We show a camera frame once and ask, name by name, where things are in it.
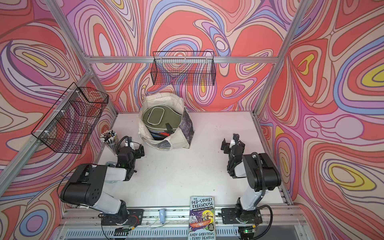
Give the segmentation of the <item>green paddle case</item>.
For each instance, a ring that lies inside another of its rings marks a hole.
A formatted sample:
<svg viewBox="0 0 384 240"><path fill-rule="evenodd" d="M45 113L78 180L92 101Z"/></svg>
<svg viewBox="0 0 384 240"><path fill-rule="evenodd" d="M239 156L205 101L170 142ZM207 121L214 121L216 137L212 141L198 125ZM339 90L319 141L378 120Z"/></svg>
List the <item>green paddle case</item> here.
<svg viewBox="0 0 384 240"><path fill-rule="evenodd" d="M169 136L179 127L182 116L168 106L157 105L145 110L142 121L151 134Z"/></svg>

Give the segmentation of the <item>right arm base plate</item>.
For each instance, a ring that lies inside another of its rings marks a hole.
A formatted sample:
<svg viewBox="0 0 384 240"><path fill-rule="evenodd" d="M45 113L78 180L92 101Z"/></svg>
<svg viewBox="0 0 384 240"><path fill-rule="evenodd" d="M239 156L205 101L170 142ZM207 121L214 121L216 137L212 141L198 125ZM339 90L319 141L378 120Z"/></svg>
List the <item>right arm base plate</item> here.
<svg viewBox="0 0 384 240"><path fill-rule="evenodd" d="M219 216L226 225L260 225L263 222L259 210L244 211L236 208L223 208Z"/></svg>

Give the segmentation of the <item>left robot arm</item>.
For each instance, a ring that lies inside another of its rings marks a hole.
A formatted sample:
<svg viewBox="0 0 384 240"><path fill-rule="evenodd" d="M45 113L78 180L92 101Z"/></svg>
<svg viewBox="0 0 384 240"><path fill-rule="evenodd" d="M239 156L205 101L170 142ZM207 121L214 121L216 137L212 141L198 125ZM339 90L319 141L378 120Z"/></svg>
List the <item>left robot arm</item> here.
<svg viewBox="0 0 384 240"><path fill-rule="evenodd" d="M81 164L67 181L59 198L63 203L88 207L101 213L102 224L118 226L128 224L131 218L126 202L104 192L105 184L130 181L137 172L136 160L145 156L143 145L134 148L127 142L117 151L117 163L107 165Z"/></svg>

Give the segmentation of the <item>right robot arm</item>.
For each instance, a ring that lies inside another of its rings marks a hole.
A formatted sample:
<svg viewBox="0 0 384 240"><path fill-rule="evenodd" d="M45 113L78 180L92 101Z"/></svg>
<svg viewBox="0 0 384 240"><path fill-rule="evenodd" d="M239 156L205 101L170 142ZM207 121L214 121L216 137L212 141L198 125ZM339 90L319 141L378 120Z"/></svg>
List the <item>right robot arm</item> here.
<svg viewBox="0 0 384 240"><path fill-rule="evenodd" d="M227 173L233 179L246 179L249 187L238 198L234 208L223 208L223 223L256 225L263 222L260 202L267 193L279 187L282 177L275 164L266 153L245 154L245 144L240 135L233 134L229 143L223 140L221 150L228 155Z"/></svg>

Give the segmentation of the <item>grey calculator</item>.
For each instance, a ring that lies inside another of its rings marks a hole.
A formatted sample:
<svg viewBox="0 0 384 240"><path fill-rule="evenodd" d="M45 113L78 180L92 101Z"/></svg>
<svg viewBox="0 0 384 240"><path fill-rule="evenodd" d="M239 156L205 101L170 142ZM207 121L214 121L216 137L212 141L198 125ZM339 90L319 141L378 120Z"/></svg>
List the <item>grey calculator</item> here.
<svg viewBox="0 0 384 240"><path fill-rule="evenodd" d="M114 163L114 162L106 162L105 165L108 166L108 167L113 167L113 168L116 167L116 163Z"/></svg>

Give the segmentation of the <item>green circuit board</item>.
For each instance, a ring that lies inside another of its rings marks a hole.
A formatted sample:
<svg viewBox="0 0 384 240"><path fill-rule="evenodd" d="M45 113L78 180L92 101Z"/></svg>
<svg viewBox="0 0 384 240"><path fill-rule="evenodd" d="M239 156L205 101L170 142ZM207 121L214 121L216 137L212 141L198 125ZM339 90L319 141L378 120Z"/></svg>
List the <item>green circuit board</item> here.
<svg viewBox="0 0 384 240"><path fill-rule="evenodd" d="M131 228L118 228L118 229L115 229L114 236L117 236L117 237L127 236L131 230L132 230Z"/></svg>

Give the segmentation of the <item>treehouse paperback book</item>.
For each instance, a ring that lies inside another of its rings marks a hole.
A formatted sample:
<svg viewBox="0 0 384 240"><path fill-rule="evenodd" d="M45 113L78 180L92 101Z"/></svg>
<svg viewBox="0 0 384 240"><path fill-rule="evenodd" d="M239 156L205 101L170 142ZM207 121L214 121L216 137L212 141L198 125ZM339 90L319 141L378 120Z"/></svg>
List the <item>treehouse paperback book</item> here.
<svg viewBox="0 0 384 240"><path fill-rule="evenodd" d="M215 240L215 200L213 197L190 198L188 240Z"/></svg>

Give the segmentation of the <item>cup of pencils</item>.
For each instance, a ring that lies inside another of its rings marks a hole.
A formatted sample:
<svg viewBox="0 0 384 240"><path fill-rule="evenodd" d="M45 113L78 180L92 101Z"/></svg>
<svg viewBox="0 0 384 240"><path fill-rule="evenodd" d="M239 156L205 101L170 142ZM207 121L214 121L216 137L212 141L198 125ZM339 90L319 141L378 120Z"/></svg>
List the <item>cup of pencils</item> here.
<svg viewBox="0 0 384 240"><path fill-rule="evenodd" d="M116 156L118 154L118 136L114 130L107 130L100 135L100 141L104 143Z"/></svg>

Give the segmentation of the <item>white canvas tote bag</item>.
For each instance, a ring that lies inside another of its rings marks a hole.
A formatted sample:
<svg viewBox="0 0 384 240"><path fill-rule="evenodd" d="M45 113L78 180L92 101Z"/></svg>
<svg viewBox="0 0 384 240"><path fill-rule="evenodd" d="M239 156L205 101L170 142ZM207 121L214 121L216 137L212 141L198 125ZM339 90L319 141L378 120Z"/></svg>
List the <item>white canvas tote bag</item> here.
<svg viewBox="0 0 384 240"><path fill-rule="evenodd" d="M183 98L172 93L145 97L139 111L139 137L150 147L161 151L188 149L194 133Z"/></svg>

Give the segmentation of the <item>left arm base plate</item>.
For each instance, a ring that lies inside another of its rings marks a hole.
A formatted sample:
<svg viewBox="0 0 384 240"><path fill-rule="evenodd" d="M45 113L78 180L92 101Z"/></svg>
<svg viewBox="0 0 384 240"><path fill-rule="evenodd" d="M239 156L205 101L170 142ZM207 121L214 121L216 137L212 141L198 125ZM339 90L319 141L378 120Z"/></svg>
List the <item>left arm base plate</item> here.
<svg viewBox="0 0 384 240"><path fill-rule="evenodd" d="M102 226L132 226L141 225L143 220L143 209L128 209L127 213L123 214L99 214Z"/></svg>

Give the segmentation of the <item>right base connector box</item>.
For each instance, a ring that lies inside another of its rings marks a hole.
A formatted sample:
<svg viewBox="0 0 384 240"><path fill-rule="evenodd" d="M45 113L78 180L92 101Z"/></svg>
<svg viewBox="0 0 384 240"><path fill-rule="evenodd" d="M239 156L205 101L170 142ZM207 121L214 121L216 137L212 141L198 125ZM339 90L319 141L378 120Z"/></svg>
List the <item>right base connector box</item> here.
<svg viewBox="0 0 384 240"><path fill-rule="evenodd" d="M255 228L253 227L239 227L238 229L240 240L251 240L255 236Z"/></svg>

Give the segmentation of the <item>small blue white device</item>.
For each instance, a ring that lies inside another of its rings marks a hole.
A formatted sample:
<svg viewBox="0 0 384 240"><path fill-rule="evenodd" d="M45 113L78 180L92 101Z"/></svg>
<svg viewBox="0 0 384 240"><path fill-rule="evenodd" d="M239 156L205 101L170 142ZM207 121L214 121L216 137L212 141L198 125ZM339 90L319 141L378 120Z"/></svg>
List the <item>small blue white device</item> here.
<svg viewBox="0 0 384 240"><path fill-rule="evenodd" d="M160 220L160 223L162 225L166 223L166 210L165 209L159 210L159 220Z"/></svg>

